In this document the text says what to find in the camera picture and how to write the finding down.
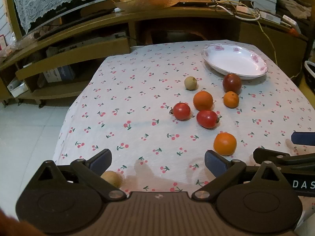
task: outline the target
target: television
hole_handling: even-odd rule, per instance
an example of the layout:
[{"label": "television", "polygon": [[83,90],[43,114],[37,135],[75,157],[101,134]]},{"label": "television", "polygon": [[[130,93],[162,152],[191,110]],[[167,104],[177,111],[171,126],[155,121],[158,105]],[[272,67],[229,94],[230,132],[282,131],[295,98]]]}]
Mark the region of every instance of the television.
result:
[{"label": "television", "polygon": [[57,18],[60,17],[64,17],[66,18],[66,20],[64,20],[64,22],[62,23],[62,25],[69,24],[69,21],[77,21],[77,23],[80,22],[80,20],[78,20],[79,18],[81,18],[80,16],[80,9],[95,4],[95,3],[99,3],[99,2],[103,2],[106,0],[72,0],[71,2],[65,2],[62,3],[61,5],[59,5],[55,10],[50,10],[48,12],[46,12],[42,17],[37,18],[35,22],[31,23],[31,28],[29,29],[28,33],[26,33],[24,31],[24,29],[22,28],[22,26],[19,24],[20,29],[21,29],[21,33],[22,35],[26,35],[26,34],[30,34],[36,30],[38,30],[40,27],[44,26],[44,25],[49,25],[51,24],[52,21],[54,21]]}]

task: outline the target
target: white floor tile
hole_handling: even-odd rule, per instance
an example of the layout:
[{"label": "white floor tile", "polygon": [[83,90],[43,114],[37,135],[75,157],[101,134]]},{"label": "white floor tile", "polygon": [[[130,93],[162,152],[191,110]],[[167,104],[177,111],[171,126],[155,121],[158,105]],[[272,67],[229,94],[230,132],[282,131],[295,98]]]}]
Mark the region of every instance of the white floor tile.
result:
[{"label": "white floor tile", "polygon": [[[15,116],[12,112],[14,110],[9,110],[11,117]],[[25,112],[15,111],[20,115],[29,113],[27,109]],[[44,126],[8,125],[6,122],[14,119],[10,120],[2,112],[0,111],[0,207],[7,215],[16,217],[15,203],[22,178]]]},{"label": "white floor tile", "polygon": [[53,158],[60,129],[61,126],[44,127],[44,130],[37,141],[30,161],[27,165],[22,184],[19,189],[19,195],[22,193],[22,191],[24,190],[36,170],[40,167],[40,165],[45,160],[50,160]]},{"label": "white floor tile", "polygon": [[33,104],[10,104],[0,109],[0,125],[45,126],[55,107],[39,109]]},{"label": "white floor tile", "polygon": [[62,126],[69,107],[56,107],[48,119],[46,126]]}]

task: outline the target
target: orange fruit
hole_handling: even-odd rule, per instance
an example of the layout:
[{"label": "orange fruit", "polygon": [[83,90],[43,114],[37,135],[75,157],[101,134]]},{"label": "orange fruit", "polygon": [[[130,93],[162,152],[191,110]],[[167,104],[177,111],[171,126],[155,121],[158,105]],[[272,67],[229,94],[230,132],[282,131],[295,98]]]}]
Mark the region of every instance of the orange fruit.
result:
[{"label": "orange fruit", "polygon": [[193,98],[193,103],[198,111],[210,110],[213,105],[213,97],[211,96],[210,93],[202,90],[196,93],[196,95]]},{"label": "orange fruit", "polygon": [[229,108],[236,108],[239,103],[239,97],[235,92],[229,91],[225,93],[223,103]]},{"label": "orange fruit", "polygon": [[235,152],[236,139],[227,132],[219,133],[213,142],[213,148],[218,154],[229,156]]}]

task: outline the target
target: cherry print tablecloth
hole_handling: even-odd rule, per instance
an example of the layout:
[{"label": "cherry print tablecloth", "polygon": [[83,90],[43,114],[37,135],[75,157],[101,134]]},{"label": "cherry print tablecloth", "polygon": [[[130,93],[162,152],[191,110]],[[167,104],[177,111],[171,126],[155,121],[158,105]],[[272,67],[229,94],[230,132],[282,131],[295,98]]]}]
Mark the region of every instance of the cherry print tablecloth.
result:
[{"label": "cherry print tablecloth", "polygon": [[[206,150],[221,131],[233,134],[237,149],[228,159],[253,165],[257,147],[291,152],[285,144],[293,131],[314,131],[315,111],[293,82],[255,46],[231,41],[265,59],[268,72],[243,81],[240,104],[224,106],[222,75],[205,64],[201,51],[215,41],[150,45],[131,54],[108,57],[90,84],[70,107],[62,126],[54,160],[70,164],[89,159],[108,148],[109,170],[121,173],[121,187],[130,191],[187,191],[214,179],[204,165]],[[185,90],[184,79],[194,76],[199,88]],[[213,130],[199,126],[196,117],[177,121],[169,114],[178,102],[187,102],[193,114],[193,96],[206,90],[214,98],[220,124]],[[303,198],[309,213],[315,200]]]}]

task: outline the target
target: floral plate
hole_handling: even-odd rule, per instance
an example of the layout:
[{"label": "floral plate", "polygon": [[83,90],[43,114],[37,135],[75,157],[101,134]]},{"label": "floral plate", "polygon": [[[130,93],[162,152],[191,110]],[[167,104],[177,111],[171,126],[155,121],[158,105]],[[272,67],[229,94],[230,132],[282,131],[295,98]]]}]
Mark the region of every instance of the floral plate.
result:
[{"label": "floral plate", "polygon": [[268,71],[267,64],[259,55],[233,44],[208,45],[202,56],[214,70],[223,75],[236,74],[242,80],[258,78]]}]

